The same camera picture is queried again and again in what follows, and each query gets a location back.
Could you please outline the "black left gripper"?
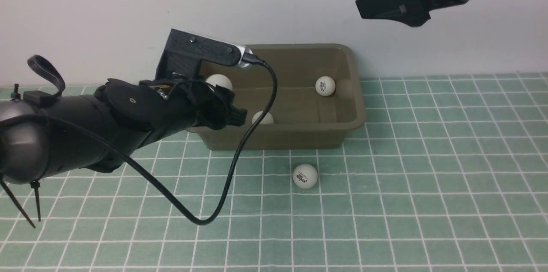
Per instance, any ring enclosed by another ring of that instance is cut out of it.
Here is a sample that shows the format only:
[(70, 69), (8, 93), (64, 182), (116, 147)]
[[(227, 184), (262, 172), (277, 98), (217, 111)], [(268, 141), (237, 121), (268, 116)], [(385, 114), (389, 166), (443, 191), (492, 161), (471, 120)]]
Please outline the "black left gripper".
[(247, 109), (233, 106), (235, 93), (231, 89), (203, 80), (130, 84), (110, 78), (97, 89), (96, 97), (121, 127), (150, 133), (196, 126), (214, 130), (241, 127), (248, 115)]

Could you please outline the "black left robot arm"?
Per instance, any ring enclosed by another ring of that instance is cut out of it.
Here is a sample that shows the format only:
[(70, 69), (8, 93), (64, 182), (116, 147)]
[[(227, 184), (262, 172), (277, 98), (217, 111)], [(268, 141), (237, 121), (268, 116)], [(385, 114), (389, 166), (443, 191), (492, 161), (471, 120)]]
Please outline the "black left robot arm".
[(47, 59), (33, 55), (27, 64), (57, 92), (20, 93), (15, 85), (11, 99), (1, 102), (4, 190), (6, 183), (38, 188), (42, 179), (74, 169), (111, 173), (127, 163), (192, 223), (217, 217), (227, 191), (208, 219), (198, 219), (131, 154), (189, 128), (242, 126), (248, 112), (234, 105), (231, 90), (184, 76), (137, 84), (110, 78), (94, 94), (66, 96), (63, 78)]

